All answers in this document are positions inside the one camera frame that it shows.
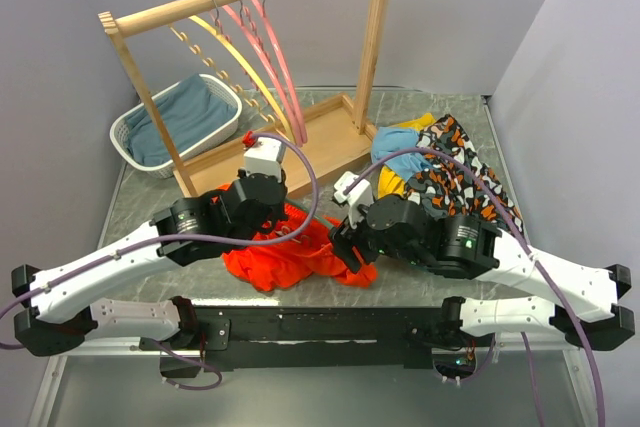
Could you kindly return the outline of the orange shorts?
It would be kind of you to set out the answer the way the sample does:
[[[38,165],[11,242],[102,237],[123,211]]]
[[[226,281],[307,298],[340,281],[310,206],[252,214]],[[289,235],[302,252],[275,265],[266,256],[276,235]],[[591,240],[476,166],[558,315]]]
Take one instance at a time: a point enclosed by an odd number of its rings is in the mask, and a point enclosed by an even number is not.
[[[339,224],[335,218],[321,216],[334,226]],[[251,246],[224,254],[222,260],[229,273],[261,292],[287,289],[312,275],[358,288],[369,287],[378,277],[372,264],[364,265],[357,274],[351,273],[334,255],[329,233],[324,243],[304,246],[289,240],[270,246]]]

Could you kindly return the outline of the green hanger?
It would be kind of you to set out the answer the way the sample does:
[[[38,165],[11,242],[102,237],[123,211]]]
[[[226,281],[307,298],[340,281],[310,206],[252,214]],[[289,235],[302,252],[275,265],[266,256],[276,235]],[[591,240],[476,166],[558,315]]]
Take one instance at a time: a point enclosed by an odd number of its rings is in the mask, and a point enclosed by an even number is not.
[[[276,236],[286,236],[299,229],[308,217],[309,210],[301,202],[286,199],[285,214],[286,219],[279,221],[273,231]],[[304,246],[312,246],[316,242],[324,243],[333,227],[334,224],[328,218],[315,214],[309,226],[292,241]]]

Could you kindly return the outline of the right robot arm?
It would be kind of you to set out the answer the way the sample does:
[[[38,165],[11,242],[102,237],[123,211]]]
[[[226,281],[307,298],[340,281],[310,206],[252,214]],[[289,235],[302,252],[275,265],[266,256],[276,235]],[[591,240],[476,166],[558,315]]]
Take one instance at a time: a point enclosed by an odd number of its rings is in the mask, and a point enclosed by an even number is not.
[[[352,272],[379,256],[446,278],[522,291],[519,298],[446,298],[429,334],[440,345],[505,332],[560,333],[565,341],[612,351],[635,334],[632,310],[620,305],[630,289],[628,268],[593,268],[527,247],[495,224],[469,215],[441,219],[399,195],[337,193],[347,217],[330,232],[335,255]]]

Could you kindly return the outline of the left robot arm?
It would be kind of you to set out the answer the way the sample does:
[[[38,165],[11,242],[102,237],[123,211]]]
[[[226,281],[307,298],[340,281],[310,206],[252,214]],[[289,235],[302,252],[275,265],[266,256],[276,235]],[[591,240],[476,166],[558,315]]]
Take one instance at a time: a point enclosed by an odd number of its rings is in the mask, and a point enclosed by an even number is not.
[[[283,177],[244,174],[226,188],[180,198],[124,238],[77,261],[12,272],[22,309],[13,318],[19,346],[32,355],[66,353],[87,340],[140,337],[188,348],[200,325],[190,300],[117,301],[128,283],[243,249],[285,219]]]

